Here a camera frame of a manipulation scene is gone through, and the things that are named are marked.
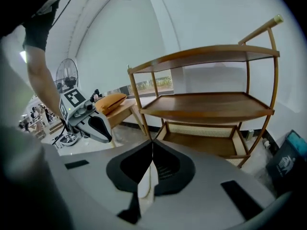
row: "middle shelf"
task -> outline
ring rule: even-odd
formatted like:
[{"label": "middle shelf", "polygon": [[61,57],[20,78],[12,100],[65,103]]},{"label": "middle shelf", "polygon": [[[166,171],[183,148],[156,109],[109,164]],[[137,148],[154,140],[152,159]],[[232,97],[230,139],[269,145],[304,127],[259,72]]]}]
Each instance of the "middle shelf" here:
[{"label": "middle shelf", "polygon": [[224,124],[273,115],[274,110],[245,92],[208,92],[161,95],[140,113],[180,122]]}]

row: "bottom shelf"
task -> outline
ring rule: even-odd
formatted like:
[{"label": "bottom shelf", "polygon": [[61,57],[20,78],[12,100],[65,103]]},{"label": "bottom shelf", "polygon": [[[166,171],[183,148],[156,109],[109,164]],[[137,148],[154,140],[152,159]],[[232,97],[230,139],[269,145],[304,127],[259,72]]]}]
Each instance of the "bottom shelf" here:
[{"label": "bottom shelf", "polygon": [[237,126],[208,126],[165,122],[156,139],[207,152],[241,167],[249,158],[248,149]]}]

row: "wooden handle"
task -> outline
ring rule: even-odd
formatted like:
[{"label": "wooden handle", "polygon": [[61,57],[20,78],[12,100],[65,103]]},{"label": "wooden handle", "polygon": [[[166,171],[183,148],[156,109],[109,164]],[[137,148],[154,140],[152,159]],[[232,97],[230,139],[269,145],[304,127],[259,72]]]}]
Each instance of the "wooden handle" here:
[{"label": "wooden handle", "polygon": [[263,24],[261,27],[257,28],[255,31],[253,31],[248,36],[244,37],[241,41],[239,41],[239,45],[242,45],[249,41],[250,39],[253,39],[254,37],[260,35],[261,33],[265,32],[268,28],[272,28],[280,23],[283,22],[283,18],[280,14],[277,14],[273,19],[270,19],[268,22]]}]

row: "ceiling light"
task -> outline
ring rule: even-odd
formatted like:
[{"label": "ceiling light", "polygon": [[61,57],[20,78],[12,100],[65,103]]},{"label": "ceiling light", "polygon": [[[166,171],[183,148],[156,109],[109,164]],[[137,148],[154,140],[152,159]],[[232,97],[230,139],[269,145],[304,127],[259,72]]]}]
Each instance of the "ceiling light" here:
[{"label": "ceiling light", "polygon": [[22,51],[19,54],[20,54],[21,58],[24,60],[24,62],[27,63],[27,57],[26,57],[25,51]]}]

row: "black cord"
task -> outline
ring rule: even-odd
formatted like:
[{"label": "black cord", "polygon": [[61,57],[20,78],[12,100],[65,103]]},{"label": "black cord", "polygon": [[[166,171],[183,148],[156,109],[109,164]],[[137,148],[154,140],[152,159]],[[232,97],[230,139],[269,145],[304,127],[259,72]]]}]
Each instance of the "black cord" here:
[{"label": "black cord", "polygon": [[52,145],[54,145],[54,144],[58,141],[58,139],[62,136],[65,127],[66,127],[66,124],[64,125],[64,128],[63,128],[62,132],[60,133],[60,135],[58,136],[58,138],[52,143]]},{"label": "black cord", "polygon": [[61,17],[61,15],[63,14],[63,12],[65,11],[65,9],[67,8],[68,4],[71,2],[71,0],[68,1],[68,3],[66,4],[66,6],[64,7],[64,9],[62,10],[62,12],[59,14],[59,16],[57,17],[57,19],[54,21],[54,23],[52,24],[51,28],[54,26],[54,24],[58,21],[58,19]]}]

